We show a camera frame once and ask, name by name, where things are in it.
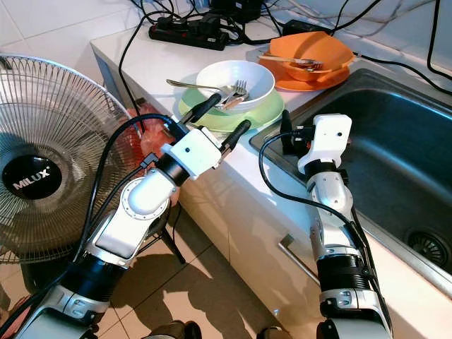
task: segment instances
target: cabinet handle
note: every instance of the cabinet handle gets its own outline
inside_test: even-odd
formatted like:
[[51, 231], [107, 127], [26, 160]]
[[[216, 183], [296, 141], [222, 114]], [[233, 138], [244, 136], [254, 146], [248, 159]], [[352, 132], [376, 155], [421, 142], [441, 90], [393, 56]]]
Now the cabinet handle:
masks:
[[317, 277], [317, 274], [315, 274], [307, 266], [307, 264], [305, 264], [300, 258], [298, 258], [298, 256], [295, 255], [294, 252], [289, 249], [289, 246], [293, 242], [294, 238], [290, 234], [288, 234], [278, 243], [278, 247], [285, 253], [286, 256], [288, 256], [294, 263], [296, 263], [297, 266], [300, 267], [318, 286], [320, 286], [320, 281], [319, 277]]

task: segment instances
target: green plate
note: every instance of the green plate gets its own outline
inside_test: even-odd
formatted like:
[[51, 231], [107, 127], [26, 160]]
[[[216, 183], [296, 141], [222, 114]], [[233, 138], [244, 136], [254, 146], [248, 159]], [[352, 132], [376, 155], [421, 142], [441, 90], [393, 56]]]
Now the green plate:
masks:
[[[187, 90], [179, 103], [179, 111], [184, 116], [194, 105], [204, 101], [205, 98], [196, 89]], [[199, 119], [195, 125], [205, 126], [214, 132], [232, 132], [235, 127], [244, 119], [251, 121], [250, 129], [257, 129], [274, 122], [283, 112], [284, 102], [280, 94], [273, 90], [267, 100], [255, 109], [240, 113], [227, 115], [217, 109], [212, 108]]]

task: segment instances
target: tiled floor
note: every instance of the tiled floor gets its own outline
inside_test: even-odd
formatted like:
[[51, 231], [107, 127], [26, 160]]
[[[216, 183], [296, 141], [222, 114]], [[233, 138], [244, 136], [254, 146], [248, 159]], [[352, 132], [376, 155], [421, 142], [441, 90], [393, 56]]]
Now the tiled floor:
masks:
[[[196, 321], [210, 339], [251, 339], [278, 324], [185, 211], [176, 243], [185, 265], [161, 241], [138, 256], [100, 323], [101, 339], [142, 338], [172, 319]], [[18, 266], [0, 266], [0, 282], [1, 307], [27, 294]]]

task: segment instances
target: orange bowl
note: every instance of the orange bowl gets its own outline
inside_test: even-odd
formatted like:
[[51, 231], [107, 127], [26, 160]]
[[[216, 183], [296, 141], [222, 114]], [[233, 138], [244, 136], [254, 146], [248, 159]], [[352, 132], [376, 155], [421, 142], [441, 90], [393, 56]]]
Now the orange bowl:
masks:
[[281, 63], [287, 74], [299, 81], [317, 81], [327, 73], [346, 67], [355, 57], [350, 48], [325, 32], [300, 33], [273, 39], [269, 52], [277, 57], [323, 62], [317, 71], [307, 71], [292, 62]]

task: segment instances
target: white countertop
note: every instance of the white countertop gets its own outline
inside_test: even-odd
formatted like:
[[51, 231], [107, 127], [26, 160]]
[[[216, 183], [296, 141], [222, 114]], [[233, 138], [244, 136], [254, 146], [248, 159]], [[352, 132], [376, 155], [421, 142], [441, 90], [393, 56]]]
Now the white countertop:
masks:
[[[177, 105], [185, 91], [165, 82], [166, 78], [176, 81], [194, 82], [196, 74], [207, 65], [230, 59], [257, 61], [257, 55], [266, 46], [231, 46], [222, 52], [188, 47], [151, 40], [148, 26], [141, 28], [126, 55], [123, 71], [131, 87], [138, 86], [145, 98], [163, 114], [176, 114]], [[111, 69], [117, 69], [121, 53], [133, 30], [127, 30], [92, 41], [95, 53]], [[270, 37], [274, 33], [269, 24], [250, 23], [247, 32], [254, 39]], [[278, 91], [284, 99], [286, 109], [292, 111], [309, 101], [320, 92], [291, 93]], [[220, 169], [245, 186], [250, 194], [269, 209], [274, 208], [296, 225], [308, 225], [304, 206], [275, 196], [264, 184], [258, 170], [258, 154], [249, 145], [249, 139], [258, 131], [245, 134]], [[289, 194], [300, 195], [304, 188], [281, 169], [266, 163], [266, 170], [272, 172], [274, 185]], [[433, 285], [407, 266], [375, 239], [369, 239], [376, 262], [381, 289], [395, 323], [409, 324], [419, 333], [419, 338], [450, 338], [452, 323], [446, 319], [452, 314], [452, 301]]]

